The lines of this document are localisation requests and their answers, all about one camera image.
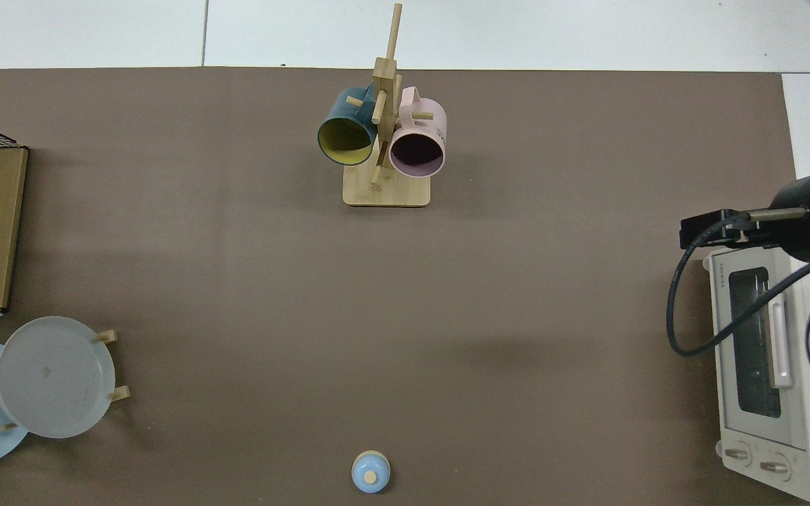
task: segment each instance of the oven handle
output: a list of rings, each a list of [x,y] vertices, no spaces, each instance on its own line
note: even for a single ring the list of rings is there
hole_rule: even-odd
[[[790,340],[787,338],[787,311],[785,296],[779,294],[768,303],[768,322],[771,338],[768,339],[769,372],[771,387],[787,389],[793,387],[790,370]]]

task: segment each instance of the mug handle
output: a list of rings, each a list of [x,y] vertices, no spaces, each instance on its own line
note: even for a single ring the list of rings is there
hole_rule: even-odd
[[[401,122],[402,128],[414,128],[414,118],[411,115],[419,103],[420,96],[417,87],[409,86],[402,90],[402,100],[399,103],[399,122]]]

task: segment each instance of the gray plate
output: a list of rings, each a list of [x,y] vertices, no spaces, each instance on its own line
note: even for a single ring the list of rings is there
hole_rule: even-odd
[[[60,316],[14,331],[0,355],[0,406],[21,427],[46,438],[70,438],[108,410],[115,364],[96,333]]]

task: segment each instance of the wooden leg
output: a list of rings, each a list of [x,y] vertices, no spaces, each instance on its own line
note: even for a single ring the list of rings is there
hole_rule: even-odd
[[[119,401],[122,399],[126,399],[128,397],[129,397],[129,387],[127,387],[126,385],[124,387],[117,387],[115,388],[115,391],[108,394],[108,400],[112,401],[112,403],[113,401]]]
[[[112,344],[118,340],[118,334],[114,330],[106,330],[96,334],[96,341],[104,344]]]

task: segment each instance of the brown mat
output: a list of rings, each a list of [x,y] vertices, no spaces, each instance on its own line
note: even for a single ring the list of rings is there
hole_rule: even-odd
[[[794,177],[775,74],[405,71],[449,116],[423,209],[315,135],[365,70],[0,70],[32,148],[0,342],[115,327],[133,396],[0,460],[0,504],[778,504],[673,355],[679,220]],[[693,264],[679,327],[710,332]],[[352,460],[393,482],[367,496]]]

